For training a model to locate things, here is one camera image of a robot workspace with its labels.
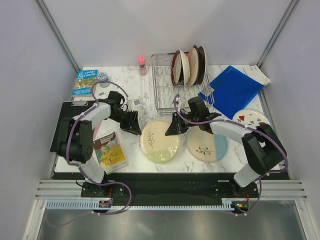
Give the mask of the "cream and green branch plate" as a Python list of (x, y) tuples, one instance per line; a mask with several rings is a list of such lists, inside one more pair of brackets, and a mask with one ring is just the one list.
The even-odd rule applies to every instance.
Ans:
[(157, 164), (173, 160), (180, 150), (178, 135), (166, 136), (170, 123), (164, 120), (149, 122), (142, 130), (140, 146), (144, 155)]

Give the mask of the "metal wire dish rack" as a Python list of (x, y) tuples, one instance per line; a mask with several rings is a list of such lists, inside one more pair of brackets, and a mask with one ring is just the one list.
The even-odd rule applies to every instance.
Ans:
[(204, 96), (207, 106), (213, 104), (213, 90), (210, 86), (210, 75), (205, 74), (204, 81), (200, 85), (183, 85), (179, 83), (173, 86), (171, 79), (171, 68), (174, 53), (155, 53), (151, 55), (152, 82), (154, 91), (155, 109), (159, 114), (170, 115), (174, 109), (173, 100), (176, 95), (185, 102), (185, 110), (189, 110), (187, 101), (199, 95)]

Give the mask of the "cream and blue leaf plate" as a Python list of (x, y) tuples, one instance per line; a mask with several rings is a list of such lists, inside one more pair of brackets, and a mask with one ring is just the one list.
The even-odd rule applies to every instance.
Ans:
[(228, 150), (228, 141), (225, 136), (210, 134), (202, 131), (198, 126), (188, 131), (186, 145), (191, 155), (206, 163), (220, 161)]

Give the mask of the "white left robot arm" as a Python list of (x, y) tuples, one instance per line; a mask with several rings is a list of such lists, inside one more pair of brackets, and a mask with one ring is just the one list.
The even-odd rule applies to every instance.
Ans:
[(93, 183), (92, 191), (99, 197), (109, 193), (110, 185), (104, 181), (105, 172), (94, 158), (95, 128), (104, 120), (112, 120), (125, 132), (142, 134), (138, 111), (124, 110), (124, 101), (121, 93), (110, 91), (107, 98), (90, 101), (86, 107), (71, 101), (63, 103), (51, 144), (50, 151), (78, 167), (85, 179)]

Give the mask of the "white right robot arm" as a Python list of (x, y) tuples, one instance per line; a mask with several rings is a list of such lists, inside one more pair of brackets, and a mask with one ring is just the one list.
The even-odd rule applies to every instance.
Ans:
[(208, 134), (224, 136), (241, 144), (247, 158), (247, 164), (234, 174), (229, 191), (235, 197), (242, 196), (247, 186), (261, 180), (269, 173), (281, 173), (288, 168), (287, 152), (267, 123), (249, 126), (230, 119), (220, 119), (220, 113), (210, 112), (201, 97), (187, 101), (190, 111), (178, 108), (180, 95), (173, 99), (175, 112), (165, 132), (166, 136), (184, 134), (189, 128), (197, 126)]

